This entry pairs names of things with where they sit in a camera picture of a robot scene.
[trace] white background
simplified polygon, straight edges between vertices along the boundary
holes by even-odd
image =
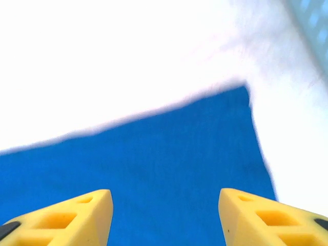
[[[328,83],[279,0],[0,1],[4,152],[245,79],[278,199],[328,216]]]

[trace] blue fabric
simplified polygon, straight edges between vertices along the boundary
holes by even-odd
[[[225,245],[221,188],[275,199],[245,87],[95,136],[7,154],[0,166],[0,222],[110,189],[112,246]]]

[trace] black rubber pad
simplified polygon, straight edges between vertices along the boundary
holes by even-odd
[[[325,228],[328,231],[328,221],[324,219],[315,219],[314,220],[318,225]]]
[[[0,241],[13,232],[17,227],[20,226],[19,221],[13,221],[8,224],[0,226]]]

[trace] blue plastic basket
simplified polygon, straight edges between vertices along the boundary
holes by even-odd
[[[320,66],[328,75],[328,0],[285,1]]]

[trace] blue cloth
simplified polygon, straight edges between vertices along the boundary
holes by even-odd
[[[225,245],[221,188],[275,199],[245,87],[95,136],[7,154],[0,167],[2,223],[110,189],[111,246]]]

